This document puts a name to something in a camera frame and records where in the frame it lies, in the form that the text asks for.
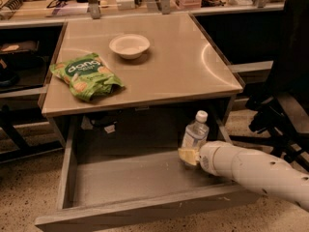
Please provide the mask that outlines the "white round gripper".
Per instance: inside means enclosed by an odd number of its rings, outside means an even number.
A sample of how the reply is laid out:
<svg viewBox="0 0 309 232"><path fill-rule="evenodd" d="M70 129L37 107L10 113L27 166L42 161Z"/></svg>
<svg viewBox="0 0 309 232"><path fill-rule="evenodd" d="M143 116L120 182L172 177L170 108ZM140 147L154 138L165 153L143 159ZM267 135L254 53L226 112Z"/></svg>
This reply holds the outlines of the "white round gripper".
<svg viewBox="0 0 309 232"><path fill-rule="evenodd" d="M192 166L200 163L202 169L214 176L231 178L230 150L233 145L223 141L210 141L204 144L200 150L194 148L179 148L180 159Z"/></svg>

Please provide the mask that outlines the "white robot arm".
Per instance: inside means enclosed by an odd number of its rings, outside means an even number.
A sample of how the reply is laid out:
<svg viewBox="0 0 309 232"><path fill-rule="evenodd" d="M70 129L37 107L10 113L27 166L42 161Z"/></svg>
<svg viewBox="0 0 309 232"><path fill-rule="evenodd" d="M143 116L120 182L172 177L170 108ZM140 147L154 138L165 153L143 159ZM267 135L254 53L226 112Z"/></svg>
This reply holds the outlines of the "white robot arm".
<svg viewBox="0 0 309 232"><path fill-rule="evenodd" d="M179 148L180 159L211 175L228 178L253 192L276 196L309 211L309 175L283 159L253 149L211 141L201 148Z"/></svg>

